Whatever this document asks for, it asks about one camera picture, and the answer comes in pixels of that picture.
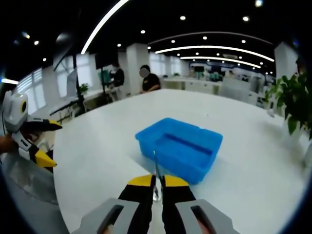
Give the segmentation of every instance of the gray gripper housing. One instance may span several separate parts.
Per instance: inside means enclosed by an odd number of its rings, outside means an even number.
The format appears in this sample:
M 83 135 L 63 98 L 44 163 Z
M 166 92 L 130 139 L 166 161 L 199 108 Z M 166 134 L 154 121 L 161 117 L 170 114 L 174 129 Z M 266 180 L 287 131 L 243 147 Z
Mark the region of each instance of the gray gripper housing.
M 72 234 L 100 234 L 108 226 L 116 211 L 120 211 L 111 234 L 127 234 L 132 217 L 139 203 L 110 198 L 86 214 L 80 228 Z M 204 199 L 175 204 L 183 221 L 186 234 L 202 234 L 196 214 L 211 234 L 239 234 L 234 230 L 232 220 Z

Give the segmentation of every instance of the black t-shirt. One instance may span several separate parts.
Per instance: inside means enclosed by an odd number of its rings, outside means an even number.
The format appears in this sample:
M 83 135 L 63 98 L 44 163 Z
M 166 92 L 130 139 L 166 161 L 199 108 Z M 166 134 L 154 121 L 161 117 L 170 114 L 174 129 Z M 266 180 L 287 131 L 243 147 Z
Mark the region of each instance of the black t-shirt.
M 142 90 L 143 91 L 148 91 L 150 88 L 152 88 L 154 85 L 159 85 L 160 89 L 160 81 L 158 76 L 156 76 L 153 73 L 150 73 L 146 78 L 144 78 L 143 83 L 142 83 Z
M 111 71 L 109 75 L 111 76 L 111 78 L 114 78 L 114 86 L 118 87 L 124 84 L 125 75 L 121 68 L 119 68 L 115 73 L 112 73 Z

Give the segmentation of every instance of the white table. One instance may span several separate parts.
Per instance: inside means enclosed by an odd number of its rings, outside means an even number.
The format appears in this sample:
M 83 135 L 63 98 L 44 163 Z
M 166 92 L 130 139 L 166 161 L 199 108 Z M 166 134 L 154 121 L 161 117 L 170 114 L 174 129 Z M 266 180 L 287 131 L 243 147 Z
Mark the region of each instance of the white table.
M 241 234 L 278 233 L 306 187 L 298 158 L 307 149 L 306 136 L 297 151 L 289 151 L 279 140 L 282 118 L 236 100 L 178 90 L 97 108 L 56 132 L 55 188 L 69 231 L 103 201 L 118 197 L 130 179 L 147 174 L 134 136 L 165 117 L 224 137 L 212 169 L 192 186 L 194 195 L 229 216 Z

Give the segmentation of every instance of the black ceiling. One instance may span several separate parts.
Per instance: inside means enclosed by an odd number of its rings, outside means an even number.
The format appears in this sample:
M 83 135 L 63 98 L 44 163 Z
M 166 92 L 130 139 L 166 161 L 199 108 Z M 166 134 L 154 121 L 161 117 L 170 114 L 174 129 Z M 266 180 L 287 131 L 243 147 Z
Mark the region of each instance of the black ceiling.
M 1 6 L 2 22 L 1 55 L 2 73 L 10 79 L 19 80 L 40 66 L 52 64 L 55 40 L 60 32 L 75 33 L 75 50 L 80 53 L 89 35 L 102 17 L 118 0 L 88 1 L 22 1 Z M 289 27 L 276 9 L 291 10 L 291 6 L 276 5 L 264 1 L 261 8 L 254 0 L 130 0 L 114 14 L 99 31 L 88 51 L 101 54 L 102 63 L 116 59 L 117 50 L 125 49 L 134 42 L 149 44 L 153 41 L 180 34 L 223 31 L 246 34 L 271 42 L 232 34 L 197 34 L 176 37 L 151 44 L 152 51 L 188 45 L 219 45 L 254 51 L 274 58 L 274 48 L 282 41 L 292 41 L 287 35 Z M 250 21 L 244 22 L 243 16 Z M 21 36 L 27 32 L 31 38 Z M 38 46 L 33 42 L 39 40 Z M 260 64 L 262 72 L 275 70 L 273 62 L 235 51 L 216 49 L 184 50 L 166 53 L 182 56 L 215 56 L 216 53 L 242 56 L 243 61 Z

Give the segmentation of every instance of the blue plastic bin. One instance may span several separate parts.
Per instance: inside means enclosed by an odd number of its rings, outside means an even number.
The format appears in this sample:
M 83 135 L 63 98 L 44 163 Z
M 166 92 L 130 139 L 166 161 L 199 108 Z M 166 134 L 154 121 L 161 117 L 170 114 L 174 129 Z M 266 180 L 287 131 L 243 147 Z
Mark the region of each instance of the blue plastic bin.
M 191 184 L 211 168 L 223 136 L 172 118 L 164 118 L 136 134 L 144 156 Z

